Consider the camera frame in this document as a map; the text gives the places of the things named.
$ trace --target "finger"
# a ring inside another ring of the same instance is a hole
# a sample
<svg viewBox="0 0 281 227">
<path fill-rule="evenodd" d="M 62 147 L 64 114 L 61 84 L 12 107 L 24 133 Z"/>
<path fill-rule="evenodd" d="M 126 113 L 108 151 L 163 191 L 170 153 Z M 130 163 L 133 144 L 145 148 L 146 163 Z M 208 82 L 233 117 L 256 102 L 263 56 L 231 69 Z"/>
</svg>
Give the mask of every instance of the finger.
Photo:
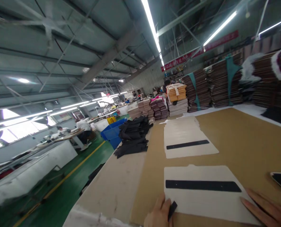
<svg viewBox="0 0 281 227">
<path fill-rule="evenodd" d="M 251 189 L 246 189 L 248 195 L 263 208 L 269 215 L 271 215 L 275 220 L 281 221 L 281 212 L 273 206 L 268 200 L 261 197 L 255 191 Z"/>
<path fill-rule="evenodd" d="M 264 223 L 268 227 L 276 227 L 278 226 L 277 222 L 271 218 L 269 215 L 264 213 L 261 209 L 254 206 L 252 203 L 250 203 L 248 200 L 246 200 L 243 197 L 240 197 L 241 202 L 243 205 L 255 216 L 257 217 L 262 223 Z"/>
<path fill-rule="evenodd" d="M 279 211 L 281 211 L 281 205 L 275 203 L 273 200 L 269 199 L 267 196 L 265 196 L 264 194 L 258 192 L 257 194 L 259 194 L 262 198 L 264 198 L 265 200 L 269 201 L 269 203 L 271 203 L 273 206 L 275 206 Z"/>
<path fill-rule="evenodd" d="M 273 215 L 273 217 L 279 222 L 281 223 L 281 205 L 276 204 L 274 201 L 272 201 L 271 199 L 269 199 L 267 196 L 265 196 L 264 194 L 261 193 L 257 193 L 260 197 L 262 197 L 263 199 L 267 200 L 273 207 L 274 209 L 276 209 L 279 213 L 278 217 L 276 215 Z"/>
<path fill-rule="evenodd" d="M 169 227 L 173 227 L 173 216 L 169 220 Z"/>
<path fill-rule="evenodd" d="M 164 202 L 165 202 L 165 193 L 163 192 L 157 198 L 155 206 L 154 206 L 154 209 L 155 210 L 160 210 L 162 208 L 162 205 L 163 205 Z"/>
<path fill-rule="evenodd" d="M 162 212 L 167 215 L 167 218 L 168 218 L 170 206 L 171 206 L 171 199 L 167 199 L 162 206 Z"/>
</svg>

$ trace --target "teal fabric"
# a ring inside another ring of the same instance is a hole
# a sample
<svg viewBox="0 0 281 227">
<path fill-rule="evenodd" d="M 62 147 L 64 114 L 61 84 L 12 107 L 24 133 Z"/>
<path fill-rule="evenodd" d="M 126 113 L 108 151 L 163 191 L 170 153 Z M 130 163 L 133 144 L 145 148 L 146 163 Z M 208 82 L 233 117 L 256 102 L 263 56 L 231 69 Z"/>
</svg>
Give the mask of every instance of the teal fabric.
<svg viewBox="0 0 281 227">
<path fill-rule="evenodd" d="M 231 84 L 235 73 L 240 70 L 242 67 L 235 65 L 233 62 L 233 57 L 229 55 L 226 57 L 227 61 L 227 72 L 228 72 L 228 97 L 229 97 L 229 106 L 233 106 L 231 102 Z"/>
<path fill-rule="evenodd" d="M 191 81 L 192 81 L 192 84 L 194 86 L 194 89 L 195 89 L 195 94 L 196 94 L 196 97 L 195 97 L 195 103 L 197 105 L 197 110 L 201 110 L 200 109 L 200 100 L 198 99 L 198 96 L 197 96 L 197 92 L 196 92 L 196 81 L 195 81 L 195 77 L 194 77 L 194 74 L 193 73 L 190 73 L 188 74 L 188 76 L 190 77 Z"/>
</svg>

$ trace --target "hand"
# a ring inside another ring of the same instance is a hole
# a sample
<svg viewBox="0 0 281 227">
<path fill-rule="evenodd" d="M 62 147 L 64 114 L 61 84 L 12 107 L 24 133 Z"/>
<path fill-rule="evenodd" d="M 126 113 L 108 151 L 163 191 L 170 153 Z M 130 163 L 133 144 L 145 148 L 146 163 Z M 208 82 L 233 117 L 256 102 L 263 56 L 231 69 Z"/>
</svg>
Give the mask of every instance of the hand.
<svg viewBox="0 0 281 227">
<path fill-rule="evenodd" d="M 165 201 L 165 193 L 162 193 L 153 208 L 153 211 L 147 215 L 144 227 L 172 227 L 172 218 L 168 222 L 169 208 L 171 199 Z"/>
<path fill-rule="evenodd" d="M 281 227 L 281 206 L 272 202 L 269 198 L 256 193 L 251 189 L 246 189 L 248 195 L 265 211 L 254 206 L 251 202 L 241 197 L 245 207 L 267 227 Z"/>
</svg>

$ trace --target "table leg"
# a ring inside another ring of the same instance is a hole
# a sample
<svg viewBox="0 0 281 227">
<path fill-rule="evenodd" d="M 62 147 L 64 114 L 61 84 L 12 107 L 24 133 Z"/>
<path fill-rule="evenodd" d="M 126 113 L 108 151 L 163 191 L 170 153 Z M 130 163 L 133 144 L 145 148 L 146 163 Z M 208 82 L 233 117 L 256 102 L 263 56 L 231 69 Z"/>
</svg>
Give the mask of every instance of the table leg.
<svg viewBox="0 0 281 227">
<path fill-rule="evenodd" d="M 81 150 L 85 150 L 88 148 L 88 146 L 84 145 L 77 136 L 73 137 L 73 140 L 74 142 L 77 143 L 77 145 L 79 146 L 79 148 L 81 148 Z"/>
</svg>

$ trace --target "factory floor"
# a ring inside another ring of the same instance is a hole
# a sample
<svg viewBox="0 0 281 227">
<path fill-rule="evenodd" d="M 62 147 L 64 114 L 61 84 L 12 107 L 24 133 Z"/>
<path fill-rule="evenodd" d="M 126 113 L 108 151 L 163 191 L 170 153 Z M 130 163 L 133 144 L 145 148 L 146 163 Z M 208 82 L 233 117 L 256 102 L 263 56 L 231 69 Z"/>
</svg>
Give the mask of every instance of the factory floor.
<svg viewBox="0 0 281 227">
<path fill-rule="evenodd" d="M 122 116 L 120 119 L 125 117 L 129 118 L 129 115 Z M 96 132 L 96 134 L 97 138 L 89 148 L 79 153 L 78 156 L 61 169 L 66 176 L 63 180 L 57 177 L 49 187 L 46 188 L 45 186 L 40 189 L 36 197 L 42 198 L 41 195 L 45 195 L 53 188 L 56 188 L 46 199 L 45 203 L 39 204 L 32 200 L 28 203 L 28 209 L 26 210 L 29 212 L 31 208 L 35 208 L 35 210 L 30 212 L 30 214 L 24 213 L 21 217 L 16 215 L 16 213 L 25 204 L 27 198 L 22 198 L 9 207 L 0 209 L 0 226 L 62 227 L 71 208 L 78 200 L 80 191 L 88 181 L 88 176 L 100 164 L 105 163 L 114 151 L 108 141 L 104 142 L 99 132 Z"/>
</svg>

